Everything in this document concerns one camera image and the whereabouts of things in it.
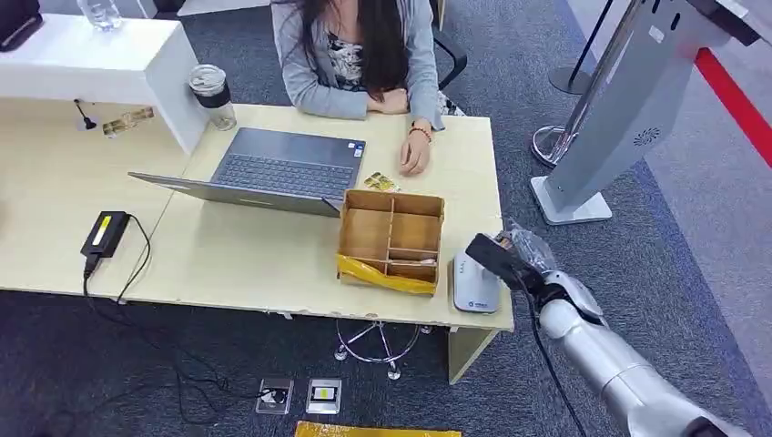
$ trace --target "black chair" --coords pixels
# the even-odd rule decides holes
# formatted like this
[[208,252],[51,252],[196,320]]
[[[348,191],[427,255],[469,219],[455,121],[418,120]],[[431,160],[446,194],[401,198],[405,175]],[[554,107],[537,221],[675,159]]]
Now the black chair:
[[440,14],[438,12],[439,9],[437,6],[437,0],[431,0],[431,3],[432,11],[434,11],[434,22],[432,23],[434,30],[434,42],[437,43],[437,46],[440,46],[440,48],[444,50],[445,53],[453,58],[453,70],[451,70],[448,76],[440,81],[440,89],[444,89],[464,70],[464,68],[466,68],[467,58],[466,52],[463,51],[463,49],[458,44],[456,44],[455,41],[450,39],[447,34],[440,30]]

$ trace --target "laptop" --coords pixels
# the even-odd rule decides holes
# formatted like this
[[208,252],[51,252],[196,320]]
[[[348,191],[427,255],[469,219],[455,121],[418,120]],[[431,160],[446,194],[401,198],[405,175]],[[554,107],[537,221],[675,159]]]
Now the laptop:
[[241,127],[209,182],[129,172],[215,202],[339,217],[365,142]]

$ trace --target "woman's hand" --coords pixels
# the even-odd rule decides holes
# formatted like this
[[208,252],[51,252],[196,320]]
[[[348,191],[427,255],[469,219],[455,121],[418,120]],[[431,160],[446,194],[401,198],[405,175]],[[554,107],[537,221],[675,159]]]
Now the woman's hand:
[[[431,135],[432,125],[425,119],[416,120],[415,127],[429,132]],[[402,143],[400,152],[400,173],[405,176],[413,176],[423,172],[429,165],[429,145],[430,137],[420,130],[413,130]]]
[[397,88],[383,93],[383,101],[372,97],[367,99],[367,109],[383,114],[405,114],[408,112],[408,90]]

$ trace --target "bracelet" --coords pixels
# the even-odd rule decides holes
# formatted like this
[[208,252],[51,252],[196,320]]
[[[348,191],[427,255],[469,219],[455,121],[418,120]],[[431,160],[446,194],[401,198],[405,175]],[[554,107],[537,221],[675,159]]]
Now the bracelet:
[[411,133],[413,133],[413,132],[421,132],[423,135],[425,135],[425,136],[426,136],[426,139],[428,139],[428,140],[429,140],[429,144],[431,144],[431,143],[432,143],[432,135],[431,135],[429,132],[427,132],[427,131],[426,131],[426,129],[422,129],[422,128],[420,128],[420,127],[415,127],[415,126],[413,126],[413,127],[411,127],[411,130],[408,132],[408,136],[409,136]]

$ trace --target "cable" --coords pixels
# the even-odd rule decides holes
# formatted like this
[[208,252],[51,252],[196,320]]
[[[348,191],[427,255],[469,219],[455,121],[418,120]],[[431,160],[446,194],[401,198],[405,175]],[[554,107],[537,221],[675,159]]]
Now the cable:
[[538,320],[536,319],[536,310],[533,308],[533,302],[531,301],[531,296],[528,295],[528,288],[525,286],[525,282],[523,281],[523,278],[520,277],[520,275],[515,272],[514,276],[517,278],[517,281],[520,283],[520,287],[522,288],[523,295],[525,296],[525,300],[528,302],[528,311],[531,313],[531,329],[533,331],[533,339],[536,341],[536,346],[539,348],[539,351],[542,353],[542,358],[544,359],[544,364],[547,365],[547,370],[550,372],[550,376],[553,377],[553,382],[555,384],[555,388],[560,392],[560,396],[563,398],[563,403],[565,404],[565,407],[568,409],[568,412],[571,413],[571,418],[574,419],[574,423],[576,424],[576,429],[579,430],[579,435],[582,437],[587,437],[587,434],[584,432],[584,426],[582,426],[582,423],[579,422],[579,418],[576,416],[576,411],[574,410],[574,406],[571,404],[571,402],[568,400],[568,396],[565,394],[565,390],[563,390],[563,385],[560,383],[560,380],[557,378],[557,374],[554,371],[553,362],[550,360],[549,354],[547,354],[547,349],[544,348],[544,345],[542,344],[542,339],[539,337],[539,325]]
[[[142,236],[145,238],[145,248],[144,248],[145,257],[142,259],[142,262],[139,264],[139,267],[137,268],[137,270],[129,277],[126,284],[124,285],[124,287],[121,289],[120,293],[117,296],[116,305],[115,305],[117,314],[108,314],[102,311],[97,306],[97,303],[95,302],[94,298],[88,292],[88,280],[91,278],[92,274],[97,269],[97,266],[100,261],[100,257],[98,257],[98,255],[91,255],[86,257],[86,265],[83,271],[83,295],[84,297],[86,297],[86,301],[88,302],[89,307],[96,315],[112,323],[120,325],[122,327],[136,330],[140,339],[145,343],[147,343],[148,345],[150,345],[152,348],[161,352],[168,352],[168,350],[166,350],[164,347],[161,346],[161,344],[159,344],[157,341],[155,341],[152,338],[152,334],[154,333],[166,334],[165,332],[166,330],[161,328],[149,328],[149,327],[143,326],[141,323],[129,317],[127,312],[124,311],[124,309],[122,308],[123,306],[120,304],[126,291],[131,287],[131,285],[134,283],[137,277],[141,274],[142,271],[144,271],[145,267],[147,266],[147,263],[149,262],[149,259],[150,259],[150,253],[152,250],[150,237],[145,232],[145,229],[142,227],[142,224],[139,222],[139,219],[131,214],[128,214],[128,216],[130,219],[133,219],[137,223],[139,230],[142,232]],[[210,424],[217,423],[218,416],[222,412],[224,412],[228,408],[238,403],[236,401],[236,402],[227,404],[221,408],[218,408],[217,406],[215,406],[214,402],[209,398],[208,394],[201,387],[198,387],[197,385],[195,385],[196,383],[213,385],[215,388],[218,389],[218,391],[221,391],[229,396],[240,398],[240,399],[256,399],[272,392],[274,394],[277,393],[275,390],[271,390],[271,389],[266,389],[262,391],[252,392],[252,393],[242,393],[242,392],[234,391],[230,388],[230,379],[227,377],[221,377],[213,365],[211,365],[204,359],[200,358],[198,355],[183,348],[177,342],[171,341],[171,343],[172,343],[170,345],[171,346],[170,349],[172,350],[171,354],[169,356],[163,356],[163,358],[164,360],[168,361],[168,364],[171,367],[172,371],[175,372],[175,379],[176,379],[175,384],[157,385],[157,386],[141,384],[135,387],[134,389],[130,389],[128,391],[119,393],[118,395],[113,396],[111,398],[107,398],[106,400],[100,402],[96,407],[86,412],[80,412],[80,413],[62,412],[67,415],[70,415],[73,418],[73,424],[71,426],[71,429],[66,435],[70,435],[76,429],[77,415],[86,416],[86,417],[91,416],[95,412],[101,410],[102,408],[105,408],[111,403],[120,401],[121,399],[124,399],[127,396],[130,396],[132,394],[135,394],[143,390],[153,389],[154,391],[158,391],[158,390],[176,389],[177,396],[178,396],[178,410],[179,410],[180,418],[182,419],[183,422],[187,424],[193,424],[193,425],[210,425]],[[178,358],[175,354],[175,351],[182,352],[185,356],[187,356],[191,360],[196,361],[202,366],[204,366],[207,369],[207,371],[211,372],[211,374],[213,375],[213,378],[200,378],[200,377],[193,376],[188,372],[184,371],[180,366],[180,364],[178,363]],[[194,418],[188,417],[183,405],[183,400],[182,400],[184,390],[193,390],[196,393],[198,393],[201,396],[201,398],[204,400],[204,403],[207,404],[207,406],[213,411],[213,413],[206,419],[194,419]]]
[[75,107],[77,108],[77,112],[80,113],[80,116],[83,118],[83,124],[86,127],[86,130],[91,130],[94,127],[97,127],[97,123],[94,123],[94,121],[87,117],[86,114],[83,113],[83,109],[80,107],[81,101],[79,98],[75,99]]

